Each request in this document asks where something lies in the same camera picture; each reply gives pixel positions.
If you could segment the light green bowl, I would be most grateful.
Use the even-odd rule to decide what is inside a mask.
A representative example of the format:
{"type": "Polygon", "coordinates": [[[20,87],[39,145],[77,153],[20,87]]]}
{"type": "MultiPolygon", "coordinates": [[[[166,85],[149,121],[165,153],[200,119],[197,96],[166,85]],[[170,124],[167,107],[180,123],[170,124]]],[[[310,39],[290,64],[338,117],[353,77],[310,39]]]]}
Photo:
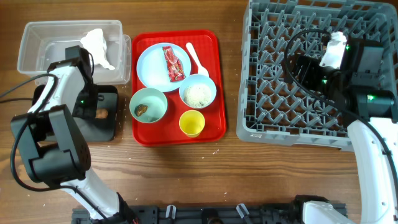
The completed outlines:
{"type": "Polygon", "coordinates": [[[168,101],[166,96],[159,90],[155,88],[143,88],[138,90],[135,94],[133,94],[130,103],[129,109],[132,117],[141,123],[156,123],[160,119],[162,119],[167,111],[168,101]],[[134,114],[134,109],[137,105],[144,104],[148,106],[147,111],[137,117],[134,114]]]}

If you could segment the white rice pile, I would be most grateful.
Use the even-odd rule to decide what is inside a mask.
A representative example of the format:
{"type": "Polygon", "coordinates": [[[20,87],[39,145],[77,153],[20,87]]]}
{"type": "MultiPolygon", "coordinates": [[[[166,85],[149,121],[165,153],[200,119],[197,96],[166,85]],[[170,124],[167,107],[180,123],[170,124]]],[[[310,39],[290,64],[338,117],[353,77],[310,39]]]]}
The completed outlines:
{"type": "Polygon", "coordinates": [[[183,100],[191,108],[203,108],[211,103],[211,89],[205,84],[194,84],[185,89],[183,100]]]}

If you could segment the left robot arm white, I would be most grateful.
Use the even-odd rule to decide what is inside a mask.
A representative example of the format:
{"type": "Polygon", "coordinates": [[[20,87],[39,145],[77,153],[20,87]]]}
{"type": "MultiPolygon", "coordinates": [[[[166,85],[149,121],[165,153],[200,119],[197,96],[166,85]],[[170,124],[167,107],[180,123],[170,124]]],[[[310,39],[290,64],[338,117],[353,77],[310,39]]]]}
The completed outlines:
{"type": "Polygon", "coordinates": [[[11,121],[11,173],[21,187],[39,191],[20,179],[15,163],[20,154],[31,181],[44,183],[44,192],[69,193],[88,210],[92,223],[127,223],[134,218],[129,207],[91,168],[89,147],[74,120],[96,116],[93,70],[93,56],[79,45],[67,48],[64,60],[50,64],[40,96],[26,114],[11,121]]]}

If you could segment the yellow plastic cup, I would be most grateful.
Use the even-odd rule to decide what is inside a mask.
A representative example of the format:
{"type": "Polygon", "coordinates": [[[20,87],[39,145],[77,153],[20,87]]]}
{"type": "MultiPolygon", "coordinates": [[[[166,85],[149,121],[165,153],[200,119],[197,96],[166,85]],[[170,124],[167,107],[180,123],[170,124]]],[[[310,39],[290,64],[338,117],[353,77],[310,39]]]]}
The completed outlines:
{"type": "Polygon", "coordinates": [[[196,138],[205,127],[205,117],[197,110],[188,110],[181,115],[178,123],[186,136],[196,138]]]}

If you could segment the brown food scrap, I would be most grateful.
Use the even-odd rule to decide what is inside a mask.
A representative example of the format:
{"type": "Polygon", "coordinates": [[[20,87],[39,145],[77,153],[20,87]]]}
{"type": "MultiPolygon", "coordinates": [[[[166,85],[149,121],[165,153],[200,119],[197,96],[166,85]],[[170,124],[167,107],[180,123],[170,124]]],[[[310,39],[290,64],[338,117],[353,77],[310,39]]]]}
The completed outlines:
{"type": "Polygon", "coordinates": [[[137,106],[135,107],[135,109],[134,109],[134,114],[135,114],[137,117],[140,117],[141,115],[143,115],[143,114],[147,111],[147,109],[148,109],[148,106],[147,106],[147,105],[139,104],[139,105],[137,105],[137,106]]]}

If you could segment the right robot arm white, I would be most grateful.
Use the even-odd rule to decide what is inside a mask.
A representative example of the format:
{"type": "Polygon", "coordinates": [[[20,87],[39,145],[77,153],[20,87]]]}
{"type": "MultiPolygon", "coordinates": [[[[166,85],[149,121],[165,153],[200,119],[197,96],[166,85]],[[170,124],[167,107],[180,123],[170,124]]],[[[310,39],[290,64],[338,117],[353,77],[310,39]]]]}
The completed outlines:
{"type": "Polygon", "coordinates": [[[321,60],[285,60],[288,76],[341,112],[353,145],[361,191],[361,223],[397,223],[397,99],[379,87],[382,44],[328,35],[321,60]]]}

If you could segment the red snack wrapper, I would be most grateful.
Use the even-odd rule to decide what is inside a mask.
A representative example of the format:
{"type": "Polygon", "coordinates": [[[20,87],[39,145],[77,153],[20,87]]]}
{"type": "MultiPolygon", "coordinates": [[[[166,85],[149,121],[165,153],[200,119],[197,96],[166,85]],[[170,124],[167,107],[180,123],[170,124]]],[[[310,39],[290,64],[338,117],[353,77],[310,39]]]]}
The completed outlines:
{"type": "Polygon", "coordinates": [[[174,54],[171,46],[162,47],[170,82],[178,82],[185,79],[182,63],[174,54]]]}

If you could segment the white napkin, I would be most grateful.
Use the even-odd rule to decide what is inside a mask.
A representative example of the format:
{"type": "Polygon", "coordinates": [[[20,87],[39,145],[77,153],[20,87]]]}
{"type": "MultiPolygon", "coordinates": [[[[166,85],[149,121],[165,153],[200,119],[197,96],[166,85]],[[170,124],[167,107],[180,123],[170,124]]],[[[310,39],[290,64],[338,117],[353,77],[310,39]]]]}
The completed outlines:
{"type": "Polygon", "coordinates": [[[108,70],[114,70],[115,67],[112,66],[107,58],[107,45],[104,39],[104,34],[102,29],[94,29],[89,31],[80,40],[84,49],[89,51],[92,56],[92,65],[101,65],[103,68],[108,70]]]}

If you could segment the light blue rice bowl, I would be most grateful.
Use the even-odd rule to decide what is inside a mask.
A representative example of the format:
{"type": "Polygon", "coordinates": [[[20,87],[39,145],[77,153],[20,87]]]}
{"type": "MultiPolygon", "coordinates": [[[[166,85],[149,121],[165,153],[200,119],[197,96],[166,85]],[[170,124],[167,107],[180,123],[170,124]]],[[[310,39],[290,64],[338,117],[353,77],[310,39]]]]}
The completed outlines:
{"type": "Polygon", "coordinates": [[[217,89],[214,81],[207,76],[194,74],[182,81],[179,95],[188,107],[199,110],[215,100],[217,89]]]}

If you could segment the orange carrot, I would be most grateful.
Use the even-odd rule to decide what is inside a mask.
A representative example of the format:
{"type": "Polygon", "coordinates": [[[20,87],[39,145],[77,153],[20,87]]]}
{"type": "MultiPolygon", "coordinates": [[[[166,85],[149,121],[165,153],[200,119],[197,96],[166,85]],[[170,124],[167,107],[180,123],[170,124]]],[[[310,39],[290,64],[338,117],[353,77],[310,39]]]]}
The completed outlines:
{"type": "Polygon", "coordinates": [[[108,110],[106,109],[98,109],[96,110],[96,119],[106,119],[108,117],[108,110]]]}

